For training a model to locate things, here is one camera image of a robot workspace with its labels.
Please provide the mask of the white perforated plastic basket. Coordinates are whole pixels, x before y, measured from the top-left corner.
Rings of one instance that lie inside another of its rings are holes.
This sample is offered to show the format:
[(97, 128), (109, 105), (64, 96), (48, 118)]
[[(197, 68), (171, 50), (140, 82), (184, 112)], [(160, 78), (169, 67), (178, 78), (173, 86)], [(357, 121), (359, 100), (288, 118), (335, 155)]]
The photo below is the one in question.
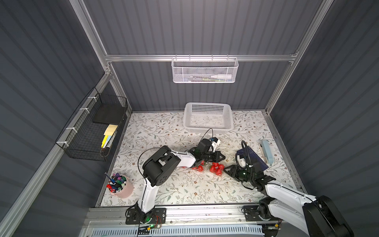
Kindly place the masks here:
[(212, 128), (214, 133), (219, 134), (234, 129), (232, 109), (230, 105), (222, 103), (187, 103), (183, 124), (190, 132), (205, 132)]

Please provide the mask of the clear plastic clamshell container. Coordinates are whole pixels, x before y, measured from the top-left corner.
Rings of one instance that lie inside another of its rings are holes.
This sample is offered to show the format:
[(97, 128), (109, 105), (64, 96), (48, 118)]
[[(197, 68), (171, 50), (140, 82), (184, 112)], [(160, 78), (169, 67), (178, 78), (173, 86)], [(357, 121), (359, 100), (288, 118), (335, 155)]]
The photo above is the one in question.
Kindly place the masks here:
[(199, 172), (203, 172), (204, 171), (204, 167), (203, 166), (204, 166), (204, 161), (202, 161), (198, 166), (195, 166), (192, 169), (196, 170), (196, 171), (199, 171)]

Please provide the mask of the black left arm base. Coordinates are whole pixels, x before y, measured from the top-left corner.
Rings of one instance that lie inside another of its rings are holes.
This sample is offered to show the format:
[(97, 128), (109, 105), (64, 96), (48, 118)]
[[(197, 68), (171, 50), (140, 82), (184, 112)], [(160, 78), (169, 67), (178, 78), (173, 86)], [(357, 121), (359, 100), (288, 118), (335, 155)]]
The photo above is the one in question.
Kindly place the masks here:
[(128, 208), (125, 212), (125, 224), (164, 224), (166, 211), (166, 208), (153, 208), (151, 211), (144, 213), (138, 206), (133, 206)]

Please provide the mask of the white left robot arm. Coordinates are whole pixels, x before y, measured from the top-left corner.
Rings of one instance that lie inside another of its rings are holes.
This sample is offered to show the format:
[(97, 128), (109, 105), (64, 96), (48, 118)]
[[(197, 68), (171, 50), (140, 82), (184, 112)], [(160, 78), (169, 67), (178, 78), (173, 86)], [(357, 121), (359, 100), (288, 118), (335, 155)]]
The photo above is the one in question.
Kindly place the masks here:
[(187, 152), (177, 152), (168, 146), (160, 147), (142, 166), (145, 184), (137, 209), (143, 214), (154, 209), (159, 186), (168, 180), (176, 168), (203, 169), (205, 163), (224, 161), (226, 157), (216, 150), (220, 143), (221, 140), (216, 137), (203, 138)]

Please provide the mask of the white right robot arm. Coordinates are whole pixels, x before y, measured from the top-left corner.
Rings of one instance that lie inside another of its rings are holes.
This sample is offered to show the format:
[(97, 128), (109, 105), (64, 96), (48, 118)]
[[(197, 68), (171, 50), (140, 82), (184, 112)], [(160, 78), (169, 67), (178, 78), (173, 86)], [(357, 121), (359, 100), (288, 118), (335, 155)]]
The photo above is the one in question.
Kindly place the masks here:
[(310, 237), (353, 237), (354, 232), (336, 205), (327, 196), (302, 193), (264, 174), (260, 165), (231, 165), (225, 173), (265, 195), (255, 214), (264, 221), (284, 220)]

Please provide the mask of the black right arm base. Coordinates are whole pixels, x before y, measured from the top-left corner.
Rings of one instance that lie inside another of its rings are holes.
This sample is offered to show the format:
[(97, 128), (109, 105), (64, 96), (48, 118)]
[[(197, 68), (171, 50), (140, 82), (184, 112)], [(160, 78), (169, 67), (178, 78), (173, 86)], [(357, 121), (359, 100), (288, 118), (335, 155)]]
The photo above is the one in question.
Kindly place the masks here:
[(267, 213), (264, 213), (259, 205), (244, 205), (241, 208), (241, 212), (243, 213), (245, 220), (247, 222), (253, 221), (276, 221), (279, 219), (273, 216), (270, 216)]

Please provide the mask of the dark blue book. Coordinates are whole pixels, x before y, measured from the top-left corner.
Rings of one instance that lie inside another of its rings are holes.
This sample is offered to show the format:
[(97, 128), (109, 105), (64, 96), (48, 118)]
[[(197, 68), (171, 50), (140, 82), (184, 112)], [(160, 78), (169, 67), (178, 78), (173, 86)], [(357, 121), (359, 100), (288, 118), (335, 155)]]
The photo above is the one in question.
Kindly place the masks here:
[[(256, 170), (265, 171), (268, 169), (268, 165), (250, 148), (250, 146), (248, 146), (247, 150), (251, 159), (251, 163)], [(235, 159), (240, 169), (245, 169), (248, 162), (250, 163), (249, 158), (245, 157), (243, 149), (240, 149), (236, 152)]]

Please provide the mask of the white marker in basket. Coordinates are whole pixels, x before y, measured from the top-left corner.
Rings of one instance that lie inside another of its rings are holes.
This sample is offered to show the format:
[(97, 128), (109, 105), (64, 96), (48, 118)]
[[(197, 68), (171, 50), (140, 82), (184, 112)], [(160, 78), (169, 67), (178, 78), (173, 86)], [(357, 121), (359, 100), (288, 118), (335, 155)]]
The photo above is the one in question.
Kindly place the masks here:
[(227, 80), (232, 80), (233, 76), (230, 74), (217, 74), (217, 75), (210, 76), (210, 78), (213, 80), (227, 81)]

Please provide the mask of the pink pen cup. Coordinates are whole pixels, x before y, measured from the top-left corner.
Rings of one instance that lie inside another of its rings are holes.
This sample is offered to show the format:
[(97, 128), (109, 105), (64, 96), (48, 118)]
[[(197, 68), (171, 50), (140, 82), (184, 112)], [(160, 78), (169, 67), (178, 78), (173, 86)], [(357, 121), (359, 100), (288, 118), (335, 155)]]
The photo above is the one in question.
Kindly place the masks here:
[(119, 173), (114, 173), (112, 176), (109, 176), (107, 173), (105, 175), (109, 180), (106, 188), (112, 195), (119, 198), (127, 198), (133, 194), (134, 186), (128, 177)]

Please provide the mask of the yellow sticky notes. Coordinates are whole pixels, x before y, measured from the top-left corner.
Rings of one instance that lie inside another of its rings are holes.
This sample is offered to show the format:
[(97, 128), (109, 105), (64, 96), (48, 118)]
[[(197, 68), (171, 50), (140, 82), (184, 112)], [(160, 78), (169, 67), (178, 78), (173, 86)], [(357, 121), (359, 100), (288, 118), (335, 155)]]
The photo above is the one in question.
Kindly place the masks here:
[(108, 125), (107, 129), (104, 132), (104, 139), (102, 141), (101, 148), (105, 148), (110, 139), (112, 138), (113, 134), (115, 133), (116, 129), (118, 128), (117, 125), (110, 124)]

